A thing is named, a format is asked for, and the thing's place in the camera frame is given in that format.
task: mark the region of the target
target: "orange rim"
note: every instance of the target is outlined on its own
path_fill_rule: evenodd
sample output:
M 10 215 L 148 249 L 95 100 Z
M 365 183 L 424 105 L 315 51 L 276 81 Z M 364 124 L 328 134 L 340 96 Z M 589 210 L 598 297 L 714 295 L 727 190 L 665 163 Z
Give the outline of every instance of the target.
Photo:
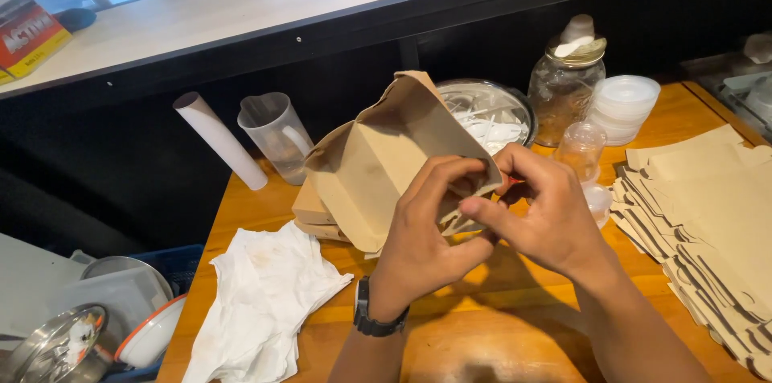
M 182 294 L 181 296 L 179 296 L 179 297 L 177 297 L 177 298 L 175 298 L 175 299 L 172 299 L 171 301 L 169 301 L 168 303 L 166 303 L 165 305 L 163 305 L 162 307 L 160 307 L 160 308 L 159 308 L 157 311 L 153 312 L 153 313 L 152 313 L 152 314 L 151 314 L 151 315 L 150 315 L 150 316 L 149 316 L 147 319 L 145 319 L 145 321 L 143 321 L 143 322 L 142 322 L 142 323 L 141 323 L 139 326 L 137 326 L 137 328 L 136 328 L 136 329 L 134 329 L 134 331 L 133 331 L 133 332 L 131 332 L 131 334 L 128 336 L 128 338 L 126 338 L 126 339 L 125 339 L 125 340 L 124 340 L 124 341 L 121 343 L 121 346 L 120 346 L 120 347 L 118 348 L 118 350 L 115 352 L 115 360 L 118 360 L 118 361 L 120 361 L 120 360 L 118 359 L 118 356 L 121 356 L 121 352 L 123 351 L 123 349 L 124 349 L 124 348 L 126 348 L 126 346 L 127 346 L 127 345 L 129 345 L 129 341 L 131 340 L 131 338 L 134 338 L 134 336 L 135 336 L 136 334 L 140 333 L 140 330 L 142 330 L 142 327 L 145 327 L 145 325 L 146 325 L 147 323 L 149 323 L 151 319 L 153 319 L 153 318 L 156 318 L 156 317 L 157 317 L 157 316 L 158 316 L 158 315 L 159 315 L 161 312 L 164 312 L 164 311 L 166 310 L 166 308 L 168 308 L 169 306 L 171 306 L 171 305 L 175 304 L 175 303 L 176 303 L 176 302 L 178 302 L 180 299 L 184 299 L 184 298 L 185 298 L 185 297 L 187 297 L 187 296 L 188 296 L 188 293 L 186 292 L 185 294 Z

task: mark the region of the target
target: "wooden table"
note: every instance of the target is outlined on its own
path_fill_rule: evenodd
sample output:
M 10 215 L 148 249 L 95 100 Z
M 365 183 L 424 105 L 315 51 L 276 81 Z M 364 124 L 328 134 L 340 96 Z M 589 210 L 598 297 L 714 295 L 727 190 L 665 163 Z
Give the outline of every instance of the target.
M 691 83 L 668 84 L 651 116 L 629 145 L 606 148 L 600 183 L 611 184 L 624 148 L 661 146 L 689 139 L 729 121 L 749 146 L 765 143 Z M 536 146 L 535 151 L 551 150 Z M 191 347 L 216 294 L 209 261 L 223 253 L 237 228 L 276 231 L 294 216 L 290 207 L 299 187 L 286 184 L 270 165 L 264 189 L 251 191 L 236 175 L 223 196 L 201 264 L 179 325 L 160 368 L 158 383 L 179 383 Z M 525 205 L 513 210 L 522 212 Z M 694 324 L 667 286 L 660 265 L 638 253 L 613 221 L 603 236 L 619 254 L 624 269 L 716 381 L 758 381 Z M 375 261 L 363 260 L 350 245 L 322 241 L 322 255 L 340 272 L 367 275 Z M 351 328 L 354 282 L 310 315 L 300 331 L 300 372 L 288 381 L 326 380 Z M 514 382 L 602 381 L 590 341 L 583 334 L 574 288 L 563 276 L 541 269 L 500 245 L 484 265 L 462 281 L 419 300 L 411 307 L 411 329 L 404 352 L 402 381 Z

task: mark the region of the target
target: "hand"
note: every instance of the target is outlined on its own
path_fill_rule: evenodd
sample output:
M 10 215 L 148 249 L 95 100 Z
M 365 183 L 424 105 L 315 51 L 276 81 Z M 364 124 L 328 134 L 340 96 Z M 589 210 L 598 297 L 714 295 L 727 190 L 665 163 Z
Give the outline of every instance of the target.
M 498 240 L 493 234 L 450 246 L 436 224 L 449 183 L 463 185 L 465 175 L 483 172 L 486 166 L 474 158 L 435 156 L 416 174 L 397 202 L 370 279 L 371 319 L 395 320 L 414 300 L 463 278 L 490 256 Z
M 572 169 L 516 143 L 493 159 L 503 174 L 525 182 L 505 179 L 496 190 L 501 196 L 497 202 L 463 200 L 459 209 L 464 215 L 486 225 L 535 263 L 574 281 L 598 268 L 618 267 Z M 534 201 L 521 218 L 509 212 L 509 206 L 522 197 Z

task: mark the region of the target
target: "measuring jug handle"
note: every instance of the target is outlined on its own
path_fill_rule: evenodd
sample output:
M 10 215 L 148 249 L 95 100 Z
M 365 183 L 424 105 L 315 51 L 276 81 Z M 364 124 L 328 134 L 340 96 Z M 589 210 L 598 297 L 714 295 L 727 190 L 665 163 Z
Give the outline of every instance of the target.
M 297 149 L 300 150 L 300 153 L 302 153 L 303 156 L 306 156 L 308 152 L 311 151 L 311 146 L 308 146 L 308 143 L 306 143 L 306 140 L 303 138 L 303 136 L 301 136 L 300 133 L 297 132 L 293 127 L 285 126 L 282 129 L 282 132 L 285 136 L 289 137 L 293 143 L 295 143 L 295 146 L 297 146 Z

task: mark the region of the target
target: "forearm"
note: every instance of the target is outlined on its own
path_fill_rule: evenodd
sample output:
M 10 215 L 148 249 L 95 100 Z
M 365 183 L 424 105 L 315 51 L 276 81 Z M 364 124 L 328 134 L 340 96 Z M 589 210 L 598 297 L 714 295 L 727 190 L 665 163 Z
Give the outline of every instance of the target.
M 395 383 L 399 381 L 405 334 L 384 338 L 362 335 L 351 329 L 335 361 L 328 383 Z
M 710 381 L 615 256 L 574 279 L 574 288 L 595 358 L 608 381 Z

